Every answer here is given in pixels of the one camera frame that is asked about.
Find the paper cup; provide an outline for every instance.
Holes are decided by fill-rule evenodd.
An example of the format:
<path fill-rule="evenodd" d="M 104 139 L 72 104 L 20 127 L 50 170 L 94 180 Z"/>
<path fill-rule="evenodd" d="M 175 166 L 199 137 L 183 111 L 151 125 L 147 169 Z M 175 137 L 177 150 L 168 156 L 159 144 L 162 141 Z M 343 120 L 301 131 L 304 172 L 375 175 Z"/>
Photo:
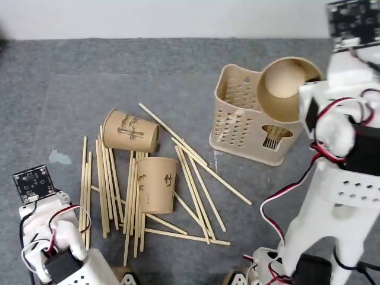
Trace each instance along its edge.
<path fill-rule="evenodd" d="M 103 143 L 119 150 L 152 153 L 157 147 L 159 126 L 156 123 L 112 110 L 103 124 Z"/>
<path fill-rule="evenodd" d="M 304 58 L 280 58 L 269 64 L 257 83 L 261 111 L 279 122 L 296 122 L 299 114 L 298 88 L 308 81 L 323 80 L 317 66 Z"/>
<path fill-rule="evenodd" d="M 173 212 L 177 161 L 147 157 L 137 161 L 138 190 L 143 213 Z"/>

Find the white wire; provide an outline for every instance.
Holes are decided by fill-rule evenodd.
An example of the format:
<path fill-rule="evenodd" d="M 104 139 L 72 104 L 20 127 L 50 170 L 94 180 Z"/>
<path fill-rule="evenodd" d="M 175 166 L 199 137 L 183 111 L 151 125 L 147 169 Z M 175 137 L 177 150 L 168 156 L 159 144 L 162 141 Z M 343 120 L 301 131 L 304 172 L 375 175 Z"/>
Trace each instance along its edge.
<path fill-rule="evenodd" d="M 25 256 L 25 251 L 31 246 L 31 245 L 34 245 L 36 243 L 40 243 L 40 242 L 46 242 L 47 243 L 47 247 L 43 248 L 43 249 L 47 249 L 49 248 L 49 245 L 50 245 L 50 241 L 48 239 L 36 239 L 30 243 L 28 243 L 26 246 L 24 246 L 24 248 L 21 250 L 21 259 L 23 260 L 23 263 L 25 264 L 25 266 L 28 268 L 29 271 L 33 272 L 33 273 L 37 273 L 37 271 L 33 268 L 31 268 L 30 266 L 30 263 L 28 262 L 26 256 Z"/>
<path fill-rule="evenodd" d="M 271 197 L 271 198 L 268 198 L 268 199 L 264 200 L 264 202 L 262 202 L 261 205 L 260 205 L 260 214 L 261 214 L 261 217 L 262 217 L 262 218 L 263 218 L 268 224 L 270 224 L 271 227 L 272 227 L 273 229 L 275 229 L 275 231 L 277 232 L 278 236 L 279 236 L 280 239 L 281 239 L 281 243 L 282 243 L 283 246 L 285 245 L 284 237 L 283 237 L 283 235 L 281 234 L 281 232 L 278 230 L 278 228 L 276 228 L 275 225 L 273 225 L 272 222 L 269 221 L 269 219 L 266 218 L 266 216 L 265 216 L 265 214 L 264 214 L 264 206 L 266 205 L 266 203 L 268 203 L 268 202 L 270 202 L 270 201 L 273 201 L 273 200 L 275 200 L 275 199 L 277 199 L 277 198 L 280 198 L 281 196 L 288 194 L 288 193 L 289 193 L 291 190 L 293 190 L 295 187 L 300 186 L 302 183 L 304 183 L 304 181 L 306 180 L 306 178 L 309 176 L 309 173 L 310 173 L 310 171 L 305 175 L 305 177 L 304 177 L 304 178 L 303 178 L 298 184 L 296 184 L 296 185 L 294 185 L 294 186 L 291 186 L 288 190 L 286 190 L 286 191 L 284 191 L 284 192 L 282 192 L 282 193 L 280 193 L 280 194 L 278 194 L 278 195 L 276 195 L 276 196 L 273 196 L 273 197 Z"/>
<path fill-rule="evenodd" d="M 249 285 L 248 284 L 248 277 L 249 277 L 249 273 L 251 272 L 251 270 L 257 265 L 256 262 L 253 262 L 252 265 L 247 269 L 247 272 L 245 274 L 245 285 Z"/>

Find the white robot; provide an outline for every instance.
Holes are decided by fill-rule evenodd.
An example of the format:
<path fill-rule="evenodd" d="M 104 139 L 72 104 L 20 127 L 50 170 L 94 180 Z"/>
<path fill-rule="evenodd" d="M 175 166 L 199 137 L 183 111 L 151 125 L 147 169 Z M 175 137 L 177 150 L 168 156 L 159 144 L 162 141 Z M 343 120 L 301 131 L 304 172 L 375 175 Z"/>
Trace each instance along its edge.
<path fill-rule="evenodd" d="M 278 255 L 271 249 L 255 251 L 249 284 L 344 285 L 356 269 L 363 243 L 380 213 L 379 7 L 378 0 L 327 5 L 335 44 L 327 80 L 299 89 L 299 119 L 322 157 L 315 157 L 306 198 L 285 237 L 267 220 L 281 237 Z M 305 176 L 268 200 L 291 191 Z M 321 265 L 324 269 L 319 272 L 328 278 L 301 283 L 300 277 L 295 283 L 297 274 L 305 270 L 297 268 L 302 254 L 327 236 L 336 238 L 331 265 Z M 320 260 L 308 262 L 306 270 Z"/>
<path fill-rule="evenodd" d="M 133 274 L 121 282 L 100 251 L 86 250 L 69 196 L 54 189 L 46 165 L 13 175 L 24 206 L 19 209 L 21 258 L 42 284 L 137 285 Z"/>

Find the beige basket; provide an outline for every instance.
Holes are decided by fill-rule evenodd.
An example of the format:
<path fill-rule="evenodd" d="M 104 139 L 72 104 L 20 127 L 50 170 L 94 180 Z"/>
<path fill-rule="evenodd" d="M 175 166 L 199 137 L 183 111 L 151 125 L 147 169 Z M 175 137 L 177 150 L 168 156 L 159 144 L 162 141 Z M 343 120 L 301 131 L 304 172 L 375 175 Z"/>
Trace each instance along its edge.
<path fill-rule="evenodd" d="M 278 166 L 283 162 L 284 155 L 294 144 L 303 127 L 299 121 L 280 122 L 262 111 L 256 90 L 259 81 L 264 81 L 262 75 L 272 65 L 263 73 L 233 64 L 223 68 L 214 93 L 214 122 L 209 139 L 212 148 L 272 166 Z M 322 78 L 317 67 L 313 67 L 319 79 Z M 305 81 L 311 79 L 314 78 L 308 76 Z M 289 99 L 277 98 L 280 100 L 278 103 L 281 106 L 284 101 L 294 102 L 294 96 Z M 275 103 L 272 104 L 274 108 L 278 108 Z"/>

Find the red wire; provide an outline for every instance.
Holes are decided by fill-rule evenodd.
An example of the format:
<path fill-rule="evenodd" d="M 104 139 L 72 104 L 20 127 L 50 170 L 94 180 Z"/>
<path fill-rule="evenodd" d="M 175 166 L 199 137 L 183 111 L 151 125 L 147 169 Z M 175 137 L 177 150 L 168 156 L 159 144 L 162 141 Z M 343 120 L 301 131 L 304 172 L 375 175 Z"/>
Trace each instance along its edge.
<path fill-rule="evenodd" d="M 321 154 L 319 154 L 319 153 L 316 153 L 316 154 L 313 156 L 313 158 L 312 158 L 312 160 L 311 160 L 311 162 L 310 162 L 310 166 L 309 166 L 309 168 L 307 169 L 307 171 L 303 174 L 303 176 L 302 176 L 297 182 L 295 182 L 295 183 L 291 183 L 291 184 L 285 186 L 283 189 L 277 191 L 275 194 L 273 194 L 273 195 L 269 196 L 267 199 L 265 199 L 264 202 L 265 202 L 266 200 L 268 200 L 268 199 L 275 198 L 275 197 L 281 195 L 282 193 L 284 193 L 284 192 L 286 192 L 286 191 L 289 191 L 289 190 L 292 190 L 293 188 L 299 186 L 299 185 L 303 182 L 305 176 L 310 172 L 310 170 L 311 170 L 313 164 L 315 163 L 315 161 L 316 161 L 318 158 L 320 158 L 320 157 L 323 157 L 323 155 L 321 155 Z M 269 216 L 266 215 L 264 209 L 262 209 L 262 213 L 263 213 L 264 217 L 267 218 L 267 219 L 269 220 L 269 222 L 270 222 L 270 223 L 271 223 L 271 224 L 272 224 L 272 225 L 273 225 L 273 226 L 274 226 L 274 227 L 280 232 L 280 235 L 281 235 L 281 237 L 282 237 L 282 240 L 285 240 L 285 235 L 284 235 L 284 232 L 281 230 L 281 227 L 280 227 L 280 226 L 279 226 L 279 225 L 278 225 L 273 219 L 271 219 Z"/>
<path fill-rule="evenodd" d="M 51 227 L 51 224 L 52 224 L 52 221 L 53 221 L 53 219 L 54 219 L 55 217 L 57 217 L 58 215 L 60 215 L 60 214 L 62 214 L 62 213 L 65 213 L 65 212 L 67 212 L 67 211 L 70 211 L 70 210 L 72 210 L 72 209 L 74 209 L 74 208 L 77 208 L 77 207 L 80 207 L 80 205 L 72 205 L 72 206 L 69 206 L 69 207 L 63 208 L 63 209 L 59 210 L 58 212 L 56 212 L 56 213 L 50 218 L 49 223 L 47 224 L 47 225 L 49 226 L 49 228 L 50 228 L 50 231 L 53 233 L 53 229 L 52 229 L 52 227 Z M 86 232 L 86 231 L 88 230 L 89 227 L 90 227 L 90 224 L 88 224 L 88 225 L 86 226 L 86 228 L 85 228 L 84 230 L 81 231 L 81 233 Z M 48 252 L 49 254 L 51 254 L 52 251 L 53 251 L 54 243 L 55 243 L 55 233 L 54 233 L 53 236 L 52 236 L 52 240 L 51 240 L 51 243 L 50 243 L 50 247 L 49 247 L 49 249 L 47 250 L 47 252 Z"/>
<path fill-rule="evenodd" d="M 269 270 L 270 274 L 272 275 L 273 279 L 271 281 L 269 281 L 269 283 L 267 283 L 266 285 L 272 284 L 275 281 L 278 281 L 278 282 L 283 283 L 283 284 L 291 284 L 292 281 L 291 281 L 290 277 L 287 277 L 288 280 L 286 280 L 284 278 L 281 278 L 280 276 L 276 276 L 275 275 L 275 273 L 274 273 L 274 271 L 272 269 L 272 262 L 273 261 L 269 262 L 269 264 L 268 264 L 268 270 Z"/>

